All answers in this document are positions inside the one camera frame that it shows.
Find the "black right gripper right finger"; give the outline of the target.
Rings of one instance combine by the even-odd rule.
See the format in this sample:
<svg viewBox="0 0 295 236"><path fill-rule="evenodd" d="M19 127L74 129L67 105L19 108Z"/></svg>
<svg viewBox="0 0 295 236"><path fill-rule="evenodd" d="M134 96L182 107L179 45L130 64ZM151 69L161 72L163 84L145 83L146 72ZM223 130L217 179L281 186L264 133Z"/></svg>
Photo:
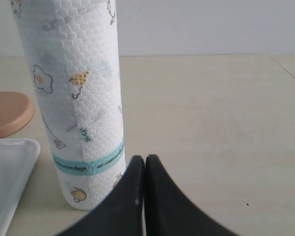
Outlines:
<svg viewBox="0 0 295 236"><path fill-rule="evenodd" d="M146 158L144 202L148 236L237 235L193 204L155 154Z"/></svg>

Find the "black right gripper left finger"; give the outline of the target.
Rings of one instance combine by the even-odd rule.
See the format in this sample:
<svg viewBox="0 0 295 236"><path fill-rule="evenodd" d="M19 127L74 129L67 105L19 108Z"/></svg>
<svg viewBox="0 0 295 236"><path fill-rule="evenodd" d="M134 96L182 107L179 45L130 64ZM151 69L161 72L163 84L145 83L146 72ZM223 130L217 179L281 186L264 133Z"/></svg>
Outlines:
<svg viewBox="0 0 295 236"><path fill-rule="evenodd" d="M145 163L141 156L129 165L111 193L89 214L59 236L141 236Z"/></svg>

